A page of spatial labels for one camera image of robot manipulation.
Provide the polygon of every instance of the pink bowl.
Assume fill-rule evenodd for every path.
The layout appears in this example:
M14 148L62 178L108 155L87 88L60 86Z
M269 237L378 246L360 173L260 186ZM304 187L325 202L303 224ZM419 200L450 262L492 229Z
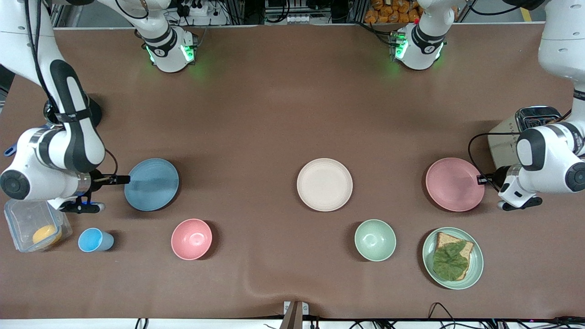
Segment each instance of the pink bowl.
M485 187L477 184L479 172L469 162L446 157L433 163L426 173L426 189L441 207L468 211L480 204Z
M195 218L180 223L173 231L171 247L175 255L192 261L205 255L211 246L211 229Z

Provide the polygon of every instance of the clear plastic container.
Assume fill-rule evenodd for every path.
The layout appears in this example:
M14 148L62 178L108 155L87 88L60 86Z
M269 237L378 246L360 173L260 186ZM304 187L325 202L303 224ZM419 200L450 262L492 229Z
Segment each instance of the clear plastic container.
M21 252L45 250L71 235L65 213L46 201L9 200L4 205L14 246Z

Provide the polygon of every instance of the toast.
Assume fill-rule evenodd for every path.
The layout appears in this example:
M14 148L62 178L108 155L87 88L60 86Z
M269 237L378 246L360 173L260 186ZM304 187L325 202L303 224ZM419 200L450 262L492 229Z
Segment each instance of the toast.
M462 240L463 239L456 238L452 235L449 235L449 234L446 234L443 232L439 232L439 234L437 235L437 246L435 247L435 250L437 250L438 248L440 248L446 244L451 244L451 243L459 242ZM469 270L469 257L472 254L473 246L474 246L473 242L467 241L467 243L465 243L465 247L463 247L463 250L461 250L461 252L459 252L459 255L461 255L462 257L467 259L468 265L467 265L467 268L461 274L461 276L458 277L455 281L461 281L461 280L463 280L463 278L465 278L465 275L467 274L467 270Z

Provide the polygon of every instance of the tabletop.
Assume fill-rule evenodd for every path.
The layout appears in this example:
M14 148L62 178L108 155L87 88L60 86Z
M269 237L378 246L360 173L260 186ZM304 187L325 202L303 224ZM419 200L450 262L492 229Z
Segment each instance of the tabletop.
M358 26L210 29L194 66L165 74L131 30L59 30L57 43L104 110L98 132L120 174L162 157L180 175L168 207L133 209L122 186L104 187L100 214L68 214L73 234L46 252L15 250L0 223L0 317L258 317L303 300L329 318L420 318L435 301L459 318L551 318L585 313L583 194L545 195L510 213L496 192L475 209L435 207L423 177L434 161L466 154L469 139L517 109L570 108L572 86L540 68L542 25L457 25L430 69L390 61ZM16 78L0 115L0 146L43 123L40 87ZM493 170L487 141L473 152ZM295 182L310 160L343 163L349 202L319 213ZM0 159L6 168L10 158ZM112 170L107 158L100 170ZM7 201L2 194L0 202ZM173 229L199 218L214 232L204 259L183 261ZM383 262L355 250L360 222L397 236ZM113 250L77 248L89 227L112 232ZM434 283L421 259L439 227L470 233L483 251L466 290Z

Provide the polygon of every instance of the blue cup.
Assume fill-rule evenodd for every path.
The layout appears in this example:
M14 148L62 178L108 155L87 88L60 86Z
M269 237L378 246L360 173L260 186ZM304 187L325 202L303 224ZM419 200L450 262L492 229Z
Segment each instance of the blue cup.
M113 245L113 236L99 228L88 228L79 236L77 241L83 252L104 251Z

